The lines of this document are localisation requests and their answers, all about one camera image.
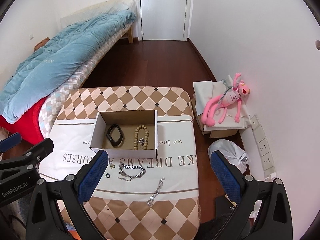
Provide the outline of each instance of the wooden bead bracelet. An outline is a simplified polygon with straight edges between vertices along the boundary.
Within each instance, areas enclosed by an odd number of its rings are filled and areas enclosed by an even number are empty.
[[[145,131],[145,136],[144,138],[140,138],[138,140],[138,134],[139,130],[144,129]],[[138,143],[141,144],[141,148],[143,150],[146,150],[148,148],[148,138],[149,138],[149,130],[145,125],[139,125],[135,130],[134,130],[134,149],[138,150]]]

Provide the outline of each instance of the red blanket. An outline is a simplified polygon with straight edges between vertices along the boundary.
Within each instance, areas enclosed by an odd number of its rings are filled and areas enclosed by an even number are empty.
[[[45,98],[40,99],[34,106],[26,111],[23,116],[14,124],[8,123],[5,118],[0,115],[0,126],[6,128],[11,133],[20,133],[21,137],[32,143],[37,144],[44,138],[39,127],[39,113],[41,107],[46,100]]]

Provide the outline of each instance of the white door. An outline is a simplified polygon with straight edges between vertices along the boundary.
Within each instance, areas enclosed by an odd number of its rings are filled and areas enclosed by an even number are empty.
[[[141,0],[142,39],[183,40],[187,0]]]

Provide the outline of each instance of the black watch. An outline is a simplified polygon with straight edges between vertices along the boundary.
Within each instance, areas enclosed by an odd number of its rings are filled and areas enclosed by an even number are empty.
[[[117,128],[119,130],[119,133],[120,133],[120,137],[117,141],[113,140],[113,138],[111,137],[110,133],[111,131],[114,129],[114,128]],[[110,126],[110,128],[108,129],[107,133],[106,133],[106,137],[107,139],[110,141],[110,143],[112,144],[113,147],[115,146],[118,146],[121,142],[122,142],[122,139],[123,139],[123,132],[122,130],[120,129],[120,126],[117,125],[116,123],[114,123],[113,125]]]

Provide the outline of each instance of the silver screw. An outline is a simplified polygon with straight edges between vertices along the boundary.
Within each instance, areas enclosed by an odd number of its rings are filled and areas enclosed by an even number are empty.
[[[247,181],[253,181],[253,177],[251,175],[246,175],[244,177]]]
[[[276,178],[276,184],[281,185],[282,184],[282,180],[279,178]]]
[[[72,174],[66,176],[66,180],[67,180],[67,181],[72,181],[74,178],[75,178],[75,176],[72,175]]]
[[[41,185],[42,183],[44,183],[44,179],[38,179],[37,184]]]

